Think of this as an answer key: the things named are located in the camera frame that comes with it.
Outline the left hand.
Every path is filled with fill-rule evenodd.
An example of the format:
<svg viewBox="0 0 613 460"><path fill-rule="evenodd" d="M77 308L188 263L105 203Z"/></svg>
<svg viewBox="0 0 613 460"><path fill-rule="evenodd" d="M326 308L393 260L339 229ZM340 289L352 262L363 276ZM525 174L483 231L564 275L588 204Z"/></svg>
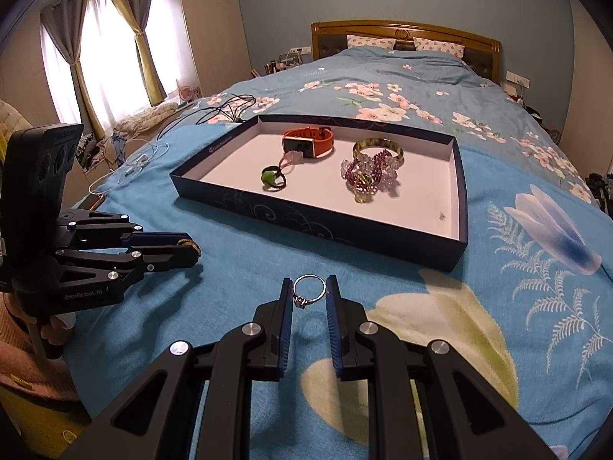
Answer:
<svg viewBox="0 0 613 460"><path fill-rule="evenodd" d="M18 320L25 324L36 326L36 322L32 317L25 314L22 309L20 300L16 294L3 293L4 301L8 311ZM68 314L54 315L50 317L39 334L44 341L47 341L53 346L62 346L67 344L74 335L74 327L76 323L76 314L69 312Z"/></svg>

